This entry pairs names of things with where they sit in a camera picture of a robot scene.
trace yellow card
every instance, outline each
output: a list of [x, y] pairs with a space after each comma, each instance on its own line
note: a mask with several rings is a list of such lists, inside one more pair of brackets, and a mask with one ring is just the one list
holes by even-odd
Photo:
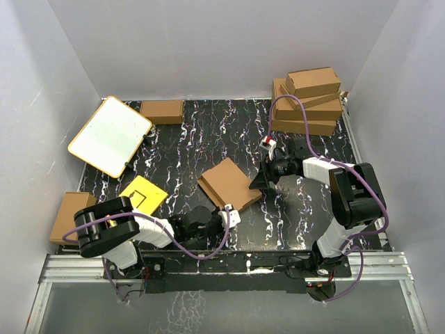
[[120, 196], [130, 198], [131, 204], [135, 209], [144, 214], [153, 214], [159, 205], [167, 198], [167, 193], [152, 184], [142, 176], [137, 176]]

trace whiteboard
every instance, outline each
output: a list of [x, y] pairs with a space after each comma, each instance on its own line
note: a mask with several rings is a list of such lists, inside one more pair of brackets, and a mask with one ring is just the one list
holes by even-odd
[[68, 145], [68, 151], [111, 177], [119, 177], [152, 123], [109, 96]]

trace black table surface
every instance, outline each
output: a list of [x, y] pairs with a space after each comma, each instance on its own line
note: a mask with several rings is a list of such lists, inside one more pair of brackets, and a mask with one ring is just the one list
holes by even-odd
[[[140, 111], [140, 101], [126, 102]], [[114, 179], [90, 165], [80, 191], [100, 202], [115, 198], [137, 175], [168, 193], [153, 214], [167, 218], [197, 205], [215, 208], [197, 185], [206, 170], [229, 157], [250, 178], [256, 175], [259, 143], [267, 132], [270, 100], [187, 100], [182, 125], [153, 126], [121, 177]], [[277, 146], [299, 134], [273, 133]], [[311, 136], [315, 151], [338, 161], [355, 163], [343, 120], [331, 137]], [[241, 223], [231, 230], [228, 249], [236, 251], [307, 251], [332, 219], [329, 187], [295, 175], [282, 177], [276, 189], [263, 192], [256, 203], [241, 212]], [[381, 249], [377, 236], [356, 241], [363, 249]]]

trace white wall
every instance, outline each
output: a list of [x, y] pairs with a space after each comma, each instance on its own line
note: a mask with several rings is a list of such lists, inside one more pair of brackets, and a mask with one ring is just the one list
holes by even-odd
[[49, 0], [101, 97], [270, 97], [331, 65], [350, 90], [397, 0]]
[[445, 3], [401, 1], [348, 102], [432, 333], [445, 328]]
[[0, 0], [0, 331], [23, 333], [65, 191], [67, 144], [100, 100], [51, 7]]

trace brown cardboard box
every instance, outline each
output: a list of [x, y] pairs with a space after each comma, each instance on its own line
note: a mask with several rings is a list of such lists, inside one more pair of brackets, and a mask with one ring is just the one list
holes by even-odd
[[[272, 99], [283, 95], [281, 87], [283, 86], [285, 79], [273, 79], [272, 87]], [[309, 121], [312, 120], [338, 120], [343, 113], [340, 100], [337, 97], [335, 100], [317, 104], [305, 108], [306, 116]], [[276, 120], [303, 120], [303, 114], [301, 110], [295, 110], [289, 103], [288, 99], [280, 99], [277, 101], [274, 111], [274, 118]]]
[[[283, 79], [283, 83], [280, 84], [280, 91], [282, 94], [290, 94], [290, 92], [286, 88], [285, 79]], [[302, 105], [305, 109], [310, 108], [311, 106], [317, 106], [319, 104], [324, 104], [326, 102], [338, 99], [340, 97], [340, 90], [338, 90], [335, 93], [332, 94], [326, 94], [326, 95], [319, 95], [319, 96], [313, 96], [313, 97], [305, 97], [304, 99], [300, 99]], [[298, 102], [296, 102], [294, 99], [291, 99], [290, 97], [287, 97], [286, 100], [289, 101], [289, 104], [295, 109], [295, 110], [301, 110], [301, 106]]]
[[140, 114], [153, 124], [181, 124], [184, 121], [184, 103], [181, 100], [144, 101]]
[[232, 204], [239, 212], [261, 198], [260, 190], [249, 189], [250, 179], [230, 158], [203, 172], [197, 183], [216, 206]]
[[[331, 136], [334, 133], [337, 122], [334, 120], [313, 120], [307, 122], [309, 134], [320, 136]], [[273, 120], [272, 130], [281, 132], [291, 132], [293, 134], [305, 134], [304, 120]]]
[[298, 98], [332, 94], [339, 90], [340, 79], [331, 67], [290, 72], [286, 87]]
[[[74, 214], [79, 210], [96, 204], [96, 202], [96, 197], [90, 193], [66, 193], [58, 210], [51, 236], [49, 237], [50, 242], [58, 245], [71, 245], [64, 242], [62, 236], [76, 227], [74, 224]], [[70, 238], [77, 240], [77, 233], [74, 233]]]

